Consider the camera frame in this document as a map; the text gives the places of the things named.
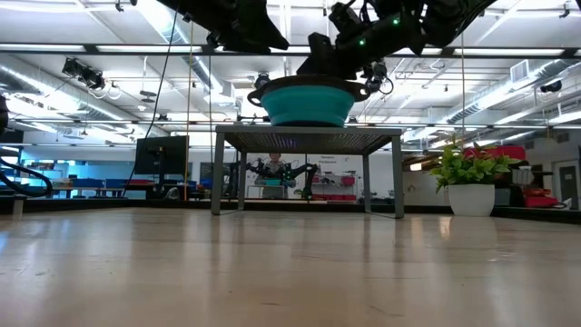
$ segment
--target shelf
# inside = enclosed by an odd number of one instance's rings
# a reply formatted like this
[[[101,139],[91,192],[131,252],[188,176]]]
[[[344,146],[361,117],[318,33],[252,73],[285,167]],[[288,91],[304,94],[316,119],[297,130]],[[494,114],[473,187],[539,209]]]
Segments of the shelf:
[[[238,151],[247,154],[344,154],[367,155],[400,137],[399,129],[216,126],[216,133]]]

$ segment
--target black cable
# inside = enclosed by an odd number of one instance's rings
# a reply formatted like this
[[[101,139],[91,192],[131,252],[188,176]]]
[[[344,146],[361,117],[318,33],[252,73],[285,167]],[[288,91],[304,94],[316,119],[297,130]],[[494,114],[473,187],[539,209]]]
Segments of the black cable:
[[[170,52],[172,50],[173,35],[175,32],[175,24],[178,21],[178,9],[179,9],[179,7],[175,8],[175,15],[173,16],[172,36],[170,36],[170,43],[168,44],[167,54],[165,55],[165,64],[163,64],[162,76],[160,78],[160,86],[157,90],[157,98],[155,98],[155,107],[153,108],[152,122],[149,124],[149,128],[147,129],[147,133],[145,133],[145,137],[143,138],[144,140],[147,139],[147,136],[149,136],[149,132],[152,130],[153,123],[155,123],[155,116],[157,115],[157,104],[159,103],[160,96],[162,95],[163,78],[165,77],[165,71],[167,70],[167,62],[170,59]],[[127,193],[127,186],[129,186],[129,184],[131,183],[131,180],[133,179],[133,175],[135,174],[135,167],[137,166],[137,162],[142,158],[144,147],[145,146],[140,147],[139,152],[137,152],[137,156],[135,157],[135,163],[133,164],[133,169],[131,170],[131,174],[129,175],[129,179],[127,180],[127,184],[123,188],[122,197],[125,197],[125,193]]]
[[[383,91],[381,91],[381,87],[380,87],[380,88],[379,88],[379,92],[380,92],[381,94],[383,94],[383,95],[390,95],[390,94],[392,94],[392,93],[393,93],[393,90],[394,90],[394,88],[395,88],[395,85],[393,84],[393,82],[392,82],[392,81],[391,81],[389,78],[387,78],[387,79],[386,79],[386,81],[388,81],[388,82],[391,84],[391,89],[389,90],[389,92],[383,92]]]
[[[69,82],[71,82],[71,80],[72,80],[73,78],[74,78],[74,76],[71,76],[71,77],[67,78],[67,79],[66,79],[66,80],[65,80],[65,81],[64,81],[64,82],[61,84],[61,86],[59,86],[59,87],[55,88],[55,89],[54,89],[54,91],[52,91],[51,93],[49,93],[49,94],[45,95],[45,96],[44,96],[44,99],[46,99],[47,97],[49,97],[49,96],[51,96],[51,95],[55,94],[55,93],[56,93],[56,91],[58,91],[58,90],[62,89],[62,88],[63,88],[63,86],[65,86],[65,85],[67,85]]]
[[[18,171],[18,172],[21,172],[21,173],[29,173],[32,176],[35,176],[35,177],[39,178],[40,180],[42,180],[44,183],[46,183],[46,189],[42,193],[30,192],[30,191],[27,191],[25,188],[23,188],[21,185],[10,181],[8,179],[8,177],[6,177],[4,175],[4,172],[2,170],[0,170],[0,181],[2,181],[3,183],[5,183],[11,189],[17,191],[18,193],[24,194],[26,196],[32,196],[32,197],[47,196],[47,195],[50,195],[50,194],[53,193],[53,184],[51,183],[51,180],[49,180],[43,174],[37,173],[37,172],[35,172],[33,170],[30,170],[28,168],[24,168],[24,167],[15,165],[15,164],[7,163],[2,158],[0,158],[0,164],[3,164],[5,166],[7,166],[7,167],[10,167],[10,168]]]

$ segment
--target monitor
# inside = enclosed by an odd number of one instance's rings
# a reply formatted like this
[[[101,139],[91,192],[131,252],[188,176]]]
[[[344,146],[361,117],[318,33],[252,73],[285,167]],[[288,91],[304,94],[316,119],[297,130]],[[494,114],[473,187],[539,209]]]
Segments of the monitor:
[[[190,147],[189,136],[154,137],[137,140],[136,174],[181,174],[185,172]],[[163,172],[160,172],[163,155]]]

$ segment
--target desk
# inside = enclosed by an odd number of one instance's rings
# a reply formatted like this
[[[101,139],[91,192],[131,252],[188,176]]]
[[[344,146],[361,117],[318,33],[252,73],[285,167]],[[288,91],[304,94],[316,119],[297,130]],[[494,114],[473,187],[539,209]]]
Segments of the desk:
[[[401,130],[389,128],[338,127],[273,127],[248,125],[216,126],[216,150],[212,184],[212,214],[220,214],[224,143],[228,142],[241,153],[246,163],[247,154],[342,154],[361,155],[363,159],[363,195],[365,211],[371,212],[369,155],[391,143],[393,161],[393,188],[395,217],[403,218],[403,175]],[[246,170],[240,169],[238,178],[238,209],[244,209]]]

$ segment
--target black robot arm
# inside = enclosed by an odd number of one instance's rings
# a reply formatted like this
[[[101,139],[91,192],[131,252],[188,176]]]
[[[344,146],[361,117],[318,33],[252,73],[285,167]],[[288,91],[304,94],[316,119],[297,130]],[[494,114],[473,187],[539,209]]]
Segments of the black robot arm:
[[[426,45],[443,47],[460,35],[496,0],[365,0],[357,15],[347,4],[331,8],[339,34],[335,45],[318,33],[309,36],[310,56],[297,74],[330,74],[356,79],[381,58],[404,47],[421,55]],[[367,5],[379,20],[370,21]]]
[[[305,183],[304,189],[302,190],[302,197],[304,199],[310,200],[312,197],[312,179],[315,176],[315,173],[317,173],[319,167],[316,164],[306,163],[302,166],[292,169],[291,164],[286,163],[281,169],[273,173],[268,167],[264,167],[262,160],[259,160],[257,166],[253,166],[251,163],[247,163],[246,169],[265,178],[280,179],[281,185],[284,185],[287,181],[295,180],[302,173],[306,173],[307,181]]]
[[[177,10],[186,22],[207,29],[208,45],[259,55],[271,47],[286,50],[289,43],[266,12],[266,0],[158,0]]]

